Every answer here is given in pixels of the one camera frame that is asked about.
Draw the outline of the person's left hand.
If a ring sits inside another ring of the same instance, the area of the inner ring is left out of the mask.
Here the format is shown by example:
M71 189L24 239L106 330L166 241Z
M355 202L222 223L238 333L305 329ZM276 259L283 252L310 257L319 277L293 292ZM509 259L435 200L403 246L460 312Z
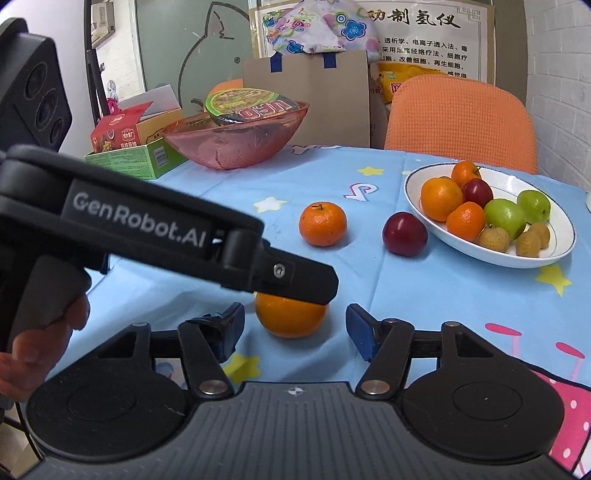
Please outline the person's left hand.
M27 401L64 355L73 331L86 326L89 313L89 301L82 295L45 329L19 334L12 352L1 354L1 395L15 402Z

